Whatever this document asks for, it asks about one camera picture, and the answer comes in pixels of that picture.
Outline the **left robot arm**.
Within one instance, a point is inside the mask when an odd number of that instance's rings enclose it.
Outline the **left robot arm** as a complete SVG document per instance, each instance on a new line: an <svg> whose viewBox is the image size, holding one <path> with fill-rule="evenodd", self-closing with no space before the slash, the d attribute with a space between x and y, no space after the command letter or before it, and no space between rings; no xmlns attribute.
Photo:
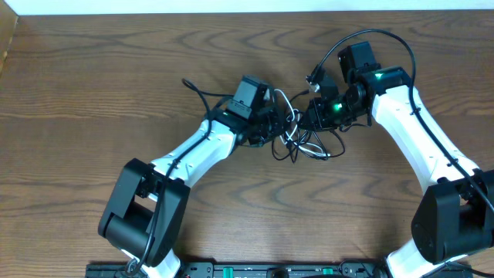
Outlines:
<svg viewBox="0 0 494 278"><path fill-rule="evenodd" d="M128 161L117 179L98 233L129 256L120 277L174 277L174 254L192 187L239 146L261 147L284 129L285 94L254 76L233 95L205 108L199 128L170 153L151 162Z"/></svg>

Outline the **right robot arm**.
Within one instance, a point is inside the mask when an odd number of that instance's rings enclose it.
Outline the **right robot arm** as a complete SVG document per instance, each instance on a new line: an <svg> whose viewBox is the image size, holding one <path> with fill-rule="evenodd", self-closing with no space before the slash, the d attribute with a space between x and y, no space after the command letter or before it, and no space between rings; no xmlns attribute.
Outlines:
<svg viewBox="0 0 494 278"><path fill-rule="evenodd" d="M483 171L447 137L424 107L400 66L384 68L368 42L338 54L348 89L339 93L322 66L306 81L318 94L300 127L346 131L365 116L393 138L423 192L411 222L412 238L390 253L377 277L450 274L458 259L493 246L493 173Z"/></svg>

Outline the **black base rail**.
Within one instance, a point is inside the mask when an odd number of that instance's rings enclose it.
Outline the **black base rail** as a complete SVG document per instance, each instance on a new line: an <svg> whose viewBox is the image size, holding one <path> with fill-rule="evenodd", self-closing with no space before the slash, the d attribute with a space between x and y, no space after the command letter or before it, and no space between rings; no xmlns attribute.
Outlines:
<svg viewBox="0 0 494 278"><path fill-rule="evenodd" d="M86 278L117 278L127 277L124 264L88 264ZM383 263L361 263L346 260L342 263L329 265L310 264L219 264L210 262L183 263L177 274L179 278L270 278L270 277L391 277L384 270ZM435 270L425 277L439 278L472 278L473 274L466 270L450 267Z"/></svg>

